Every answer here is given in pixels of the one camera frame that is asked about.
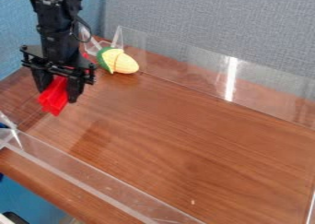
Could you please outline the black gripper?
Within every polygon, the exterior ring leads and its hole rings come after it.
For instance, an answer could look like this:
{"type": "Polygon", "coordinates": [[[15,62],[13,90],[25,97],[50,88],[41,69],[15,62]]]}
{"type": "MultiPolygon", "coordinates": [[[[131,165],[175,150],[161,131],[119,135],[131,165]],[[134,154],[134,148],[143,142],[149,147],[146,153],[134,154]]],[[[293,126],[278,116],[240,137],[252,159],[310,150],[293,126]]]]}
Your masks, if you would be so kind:
{"type": "Polygon", "coordinates": [[[54,62],[43,56],[41,45],[23,45],[23,66],[33,71],[39,92],[43,92],[54,81],[54,76],[69,77],[69,102],[75,103],[85,92],[86,84],[95,83],[97,65],[77,52],[66,63],[54,62]]]}

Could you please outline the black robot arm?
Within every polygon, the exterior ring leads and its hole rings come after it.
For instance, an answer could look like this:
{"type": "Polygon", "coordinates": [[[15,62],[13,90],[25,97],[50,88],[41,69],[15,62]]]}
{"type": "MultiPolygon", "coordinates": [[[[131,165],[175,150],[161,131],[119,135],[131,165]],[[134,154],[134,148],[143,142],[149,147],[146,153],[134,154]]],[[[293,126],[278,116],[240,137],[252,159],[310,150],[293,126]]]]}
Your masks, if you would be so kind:
{"type": "Polygon", "coordinates": [[[81,54],[81,44],[91,41],[91,27],[79,17],[83,0],[30,0],[38,14],[41,45],[23,45],[23,66],[33,71],[39,92],[55,76],[67,80],[69,102],[75,103],[86,84],[95,83],[97,66],[81,54]]]}

